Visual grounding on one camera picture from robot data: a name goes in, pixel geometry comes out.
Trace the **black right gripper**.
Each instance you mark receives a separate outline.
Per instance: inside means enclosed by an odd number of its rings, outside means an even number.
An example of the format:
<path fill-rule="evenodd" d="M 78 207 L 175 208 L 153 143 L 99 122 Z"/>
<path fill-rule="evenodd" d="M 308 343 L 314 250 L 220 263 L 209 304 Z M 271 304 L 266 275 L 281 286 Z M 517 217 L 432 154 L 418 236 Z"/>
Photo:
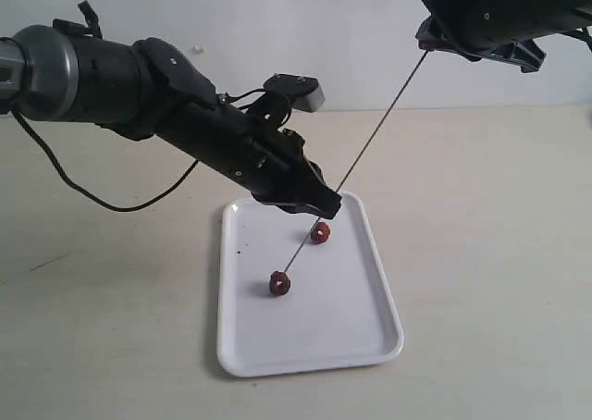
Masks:
<path fill-rule="evenodd" d="M 435 41 L 438 48 L 434 51 L 455 54 L 470 62 L 485 59 L 516 66 L 523 73 L 539 71 L 546 54 L 532 39 L 487 43 L 483 48 L 477 48 L 461 36 L 463 19 L 474 1 L 476 0 L 421 0 L 429 11 L 429 16 L 415 34 L 418 47 L 420 48 L 420 41 Z"/>

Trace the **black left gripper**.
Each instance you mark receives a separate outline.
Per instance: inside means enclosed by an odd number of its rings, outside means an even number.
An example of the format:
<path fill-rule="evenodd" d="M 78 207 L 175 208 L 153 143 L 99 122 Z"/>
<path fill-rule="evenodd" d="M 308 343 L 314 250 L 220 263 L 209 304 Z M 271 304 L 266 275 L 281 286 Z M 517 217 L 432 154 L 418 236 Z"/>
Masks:
<path fill-rule="evenodd" d="M 302 139 L 284 134 L 264 117 L 218 109 L 221 148 L 216 171 L 291 215 L 333 219 L 341 197 L 325 182 L 320 167 L 306 160 Z"/>

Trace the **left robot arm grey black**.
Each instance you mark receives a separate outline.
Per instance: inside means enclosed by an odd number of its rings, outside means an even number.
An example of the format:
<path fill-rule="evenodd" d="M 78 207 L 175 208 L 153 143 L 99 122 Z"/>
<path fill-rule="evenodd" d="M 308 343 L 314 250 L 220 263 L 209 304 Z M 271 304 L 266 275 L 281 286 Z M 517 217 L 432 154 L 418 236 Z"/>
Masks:
<path fill-rule="evenodd" d="M 1 109 L 35 121 L 92 123 L 132 141 L 158 137 L 241 185 L 261 204 L 330 219 L 340 195 L 285 126 L 293 110 L 314 112 L 314 78 L 278 74 L 237 107 L 175 46 L 133 45 L 56 20 L 1 41 Z"/>

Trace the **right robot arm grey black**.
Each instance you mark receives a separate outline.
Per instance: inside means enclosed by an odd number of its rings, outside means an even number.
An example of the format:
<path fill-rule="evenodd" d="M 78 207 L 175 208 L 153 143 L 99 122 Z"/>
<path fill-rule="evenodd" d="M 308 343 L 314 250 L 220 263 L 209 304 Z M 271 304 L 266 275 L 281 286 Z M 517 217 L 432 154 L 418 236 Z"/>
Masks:
<path fill-rule="evenodd" d="M 519 67 L 523 73 L 540 70 L 546 54 L 535 39 L 554 34 L 586 43 L 591 51 L 591 0 L 421 0 L 429 16 L 415 39 L 423 54 L 393 97 L 384 116 L 364 143 L 336 190 L 324 182 L 320 169 L 304 157 L 302 173 L 292 169 L 273 191 L 255 193 L 261 204 L 285 212 L 333 218 L 339 211 L 339 190 L 359 163 L 389 113 L 399 102 L 430 52 L 446 52 L 471 62 L 483 59 Z"/>

